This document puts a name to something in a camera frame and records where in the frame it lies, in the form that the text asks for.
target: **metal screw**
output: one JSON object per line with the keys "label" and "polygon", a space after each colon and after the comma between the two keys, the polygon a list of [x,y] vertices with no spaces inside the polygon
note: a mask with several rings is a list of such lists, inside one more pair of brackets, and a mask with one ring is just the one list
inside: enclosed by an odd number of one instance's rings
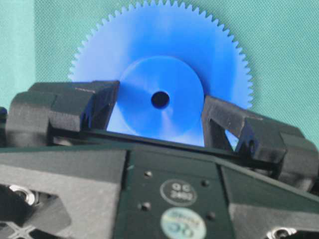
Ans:
{"label": "metal screw", "polygon": [[28,203],[30,206],[37,203],[38,200],[38,194],[34,194],[29,189],[18,186],[18,185],[11,185],[9,188],[17,193],[19,196],[21,196],[26,203]]}
{"label": "metal screw", "polygon": [[295,233],[297,233],[297,230],[294,228],[276,228],[267,233],[267,237],[268,239],[284,239]]}
{"label": "metal screw", "polygon": [[214,212],[209,212],[207,215],[206,215],[206,218],[210,221],[214,221],[216,219],[216,214]]}
{"label": "metal screw", "polygon": [[145,172],[144,172],[144,176],[145,176],[146,178],[152,178],[152,177],[153,177],[153,173],[152,173],[151,171],[145,171]]}
{"label": "metal screw", "polygon": [[141,210],[141,211],[149,211],[151,210],[152,206],[151,206],[151,203],[149,202],[144,202],[144,203],[140,203],[138,205],[138,208]]}

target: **gear teeth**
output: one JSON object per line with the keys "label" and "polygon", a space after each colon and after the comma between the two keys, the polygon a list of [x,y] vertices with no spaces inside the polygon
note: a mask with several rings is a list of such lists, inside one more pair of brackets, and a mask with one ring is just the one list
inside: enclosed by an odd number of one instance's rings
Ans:
{"label": "gear teeth", "polygon": [[229,35],[229,29],[226,29],[226,30],[224,30],[224,33],[226,34],[226,36],[228,36]]}
{"label": "gear teeth", "polygon": [[112,14],[109,14],[109,21],[112,21],[114,19]]}
{"label": "gear teeth", "polygon": [[234,35],[230,35],[230,36],[229,36],[229,39],[230,39],[231,41],[233,41],[233,40],[234,40],[234,38],[235,38],[235,36],[234,36]]}
{"label": "gear teeth", "polygon": [[243,54],[243,53],[241,53],[242,50],[243,50],[243,48],[239,47],[239,48],[237,48],[237,50],[238,50],[238,54],[239,54],[239,56],[238,56],[239,59],[240,59],[241,61],[243,61],[243,60],[246,58],[246,55]]}
{"label": "gear teeth", "polygon": [[218,26],[218,19],[215,19],[215,20],[213,21],[213,24],[214,24],[215,26]]}
{"label": "gear teeth", "polygon": [[79,53],[82,53],[83,50],[84,50],[83,47],[78,47],[78,52],[79,52]]}
{"label": "gear teeth", "polygon": [[132,4],[129,4],[129,11],[135,9],[134,6]]}
{"label": "gear teeth", "polygon": [[85,37],[86,37],[86,39],[89,41],[89,40],[91,40],[92,35],[87,34]]}
{"label": "gear teeth", "polygon": [[138,9],[138,8],[140,8],[140,7],[142,7],[142,5],[141,5],[141,3],[138,1],[138,2],[136,3],[136,9]]}
{"label": "gear teeth", "polygon": [[177,2],[177,1],[174,1],[172,6],[173,6],[173,7],[178,7],[178,2]]}
{"label": "gear teeth", "polygon": [[186,8],[186,10],[193,11],[193,5],[192,5],[192,4],[188,5],[188,7]]}
{"label": "gear teeth", "polygon": [[101,27],[102,27],[101,24],[99,24],[99,23],[96,24],[96,28],[97,28],[98,30],[99,30]]}
{"label": "gear teeth", "polygon": [[73,75],[73,74],[69,74],[69,75],[68,75],[68,78],[69,78],[71,81],[73,81],[73,80],[74,80],[74,75]]}
{"label": "gear teeth", "polygon": [[182,8],[184,8],[184,9],[186,9],[186,5],[185,5],[184,2],[182,2],[179,7],[182,7]]}
{"label": "gear teeth", "polygon": [[121,8],[122,14],[123,14],[123,13],[126,13],[127,11],[128,11],[128,10],[126,9],[126,7],[123,6],[123,7]]}
{"label": "gear teeth", "polygon": [[248,65],[248,61],[243,61],[243,66],[246,67]]}
{"label": "gear teeth", "polygon": [[235,42],[234,42],[234,46],[235,46],[235,48],[237,48],[238,44],[239,44],[239,42],[238,42],[238,41],[235,41]]}
{"label": "gear teeth", "polygon": [[200,16],[206,17],[206,11],[202,11],[202,12],[200,13]]}
{"label": "gear teeth", "polygon": [[206,19],[209,20],[209,21],[213,21],[213,15],[212,14],[209,15]]}
{"label": "gear teeth", "polygon": [[224,24],[221,24],[221,25],[218,26],[218,28],[220,28],[222,31],[224,30],[224,27],[225,27]]}
{"label": "gear teeth", "polygon": [[94,28],[91,29],[92,36],[94,36],[96,32],[97,32],[96,29],[94,29]]}
{"label": "gear teeth", "polygon": [[250,68],[249,67],[246,67],[245,68],[245,74],[248,74],[250,72]]}
{"label": "gear teeth", "polygon": [[195,10],[193,12],[196,13],[196,14],[199,14],[199,8],[198,7],[195,8]]}

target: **green sticker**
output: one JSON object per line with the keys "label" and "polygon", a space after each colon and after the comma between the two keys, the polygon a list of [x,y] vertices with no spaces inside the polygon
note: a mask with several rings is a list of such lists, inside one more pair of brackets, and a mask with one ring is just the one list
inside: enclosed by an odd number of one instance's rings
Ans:
{"label": "green sticker", "polygon": [[204,239],[206,225],[202,217],[188,208],[170,208],[160,221],[161,228],[169,239]]}

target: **hole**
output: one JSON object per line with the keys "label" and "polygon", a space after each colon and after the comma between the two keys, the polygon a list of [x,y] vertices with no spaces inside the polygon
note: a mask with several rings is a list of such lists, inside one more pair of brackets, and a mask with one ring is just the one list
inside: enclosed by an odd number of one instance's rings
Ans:
{"label": "hole", "polygon": [[207,215],[206,215],[206,218],[210,221],[213,221],[215,220],[216,218],[216,214],[214,212],[209,212]]}
{"label": "hole", "polygon": [[287,230],[281,229],[275,232],[276,239],[284,239],[290,236],[290,233]]}
{"label": "hole", "polygon": [[152,104],[157,109],[164,109],[169,103],[169,96],[163,91],[158,91],[152,96]]}
{"label": "hole", "polygon": [[209,184],[210,184],[210,182],[209,182],[208,180],[206,180],[206,179],[201,181],[201,185],[202,185],[203,187],[208,187]]}
{"label": "hole", "polygon": [[141,211],[147,212],[147,211],[151,210],[151,203],[149,203],[149,202],[141,203],[141,204],[139,204],[139,209]]}

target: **screw hole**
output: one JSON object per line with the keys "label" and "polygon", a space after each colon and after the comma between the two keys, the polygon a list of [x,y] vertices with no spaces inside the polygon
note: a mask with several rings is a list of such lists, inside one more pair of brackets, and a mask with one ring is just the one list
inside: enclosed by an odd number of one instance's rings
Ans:
{"label": "screw hole", "polygon": [[151,102],[155,108],[164,109],[169,103],[169,96],[163,91],[158,91],[152,96]]}
{"label": "screw hole", "polygon": [[207,215],[206,215],[206,218],[210,221],[214,221],[215,218],[216,218],[216,214],[214,212],[209,212]]}
{"label": "screw hole", "polygon": [[202,180],[202,181],[201,181],[201,185],[202,185],[203,187],[208,187],[209,184],[210,184],[210,182],[209,182],[208,180]]}
{"label": "screw hole", "polygon": [[145,211],[145,212],[147,212],[147,211],[150,211],[151,210],[151,203],[149,203],[149,202],[145,202],[145,203],[140,203],[139,205],[138,205],[138,208],[141,210],[141,211]]}

